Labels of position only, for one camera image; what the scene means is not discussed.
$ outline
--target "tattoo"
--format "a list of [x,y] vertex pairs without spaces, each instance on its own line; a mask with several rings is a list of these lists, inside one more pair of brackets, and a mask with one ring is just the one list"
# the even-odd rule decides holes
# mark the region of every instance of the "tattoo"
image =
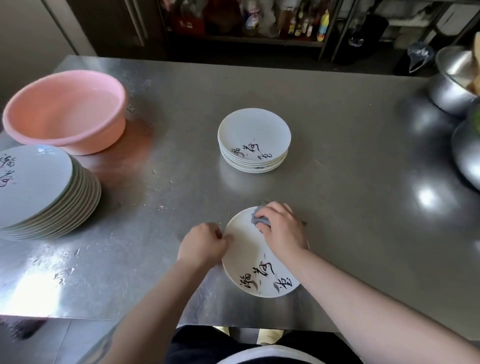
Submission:
[[112,337],[115,330],[119,326],[118,322],[112,330],[100,339],[78,362],[77,364],[98,364],[105,357],[112,346]]

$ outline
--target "yellow shoe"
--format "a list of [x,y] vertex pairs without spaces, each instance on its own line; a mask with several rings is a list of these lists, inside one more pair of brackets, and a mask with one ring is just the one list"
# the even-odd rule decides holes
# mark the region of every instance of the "yellow shoe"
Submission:
[[228,327],[226,326],[214,326],[217,330],[220,330],[221,332],[223,332],[224,334],[227,334],[228,336],[230,336],[230,331],[228,329]]
[[275,344],[282,336],[283,330],[270,330],[267,328],[261,328],[258,332],[257,344],[272,345]]

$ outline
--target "stainless steel pot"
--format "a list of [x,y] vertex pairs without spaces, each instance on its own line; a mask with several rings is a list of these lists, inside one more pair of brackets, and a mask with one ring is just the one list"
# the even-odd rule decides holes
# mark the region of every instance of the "stainless steel pot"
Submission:
[[475,101],[452,135],[452,152],[460,172],[480,190],[480,134],[475,128],[475,118],[480,118],[480,102]]
[[438,74],[430,78],[428,92],[443,111],[464,118],[477,95],[466,89],[475,78],[472,52],[461,46],[445,47],[435,57]]

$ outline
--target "metal countertop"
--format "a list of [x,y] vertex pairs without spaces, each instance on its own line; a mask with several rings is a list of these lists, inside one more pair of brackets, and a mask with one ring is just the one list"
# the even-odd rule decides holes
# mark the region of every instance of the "metal countertop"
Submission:
[[[0,314],[118,320],[175,261],[192,225],[224,227],[279,200],[308,222],[315,252],[480,339],[480,195],[451,160],[458,121],[427,100],[425,79],[77,56],[55,71],[71,69],[125,85],[126,132],[77,158],[103,185],[82,227],[50,242],[0,240]],[[286,160],[265,174],[233,169],[218,149],[222,119],[248,107],[275,112],[292,132]],[[2,132],[0,149],[13,145]],[[181,323],[336,331],[303,287],[262,299],[222,267]]]

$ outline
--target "hand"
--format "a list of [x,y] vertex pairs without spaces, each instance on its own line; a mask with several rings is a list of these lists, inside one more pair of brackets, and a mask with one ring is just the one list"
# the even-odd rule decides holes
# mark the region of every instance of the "hand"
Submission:
[[255,226],[262,232],[267,245],[281,261],[285,261],[298,250],[309,249],[303,225],[287,204],[271,202],[255,215],[258,218],[265,216],[270,221],[271,227],[262,222]]
[[232,235],[222,237],[222,230],[212,222],[194,226],[180,244],[178,261],[210,269],[221,262],[232,240]]

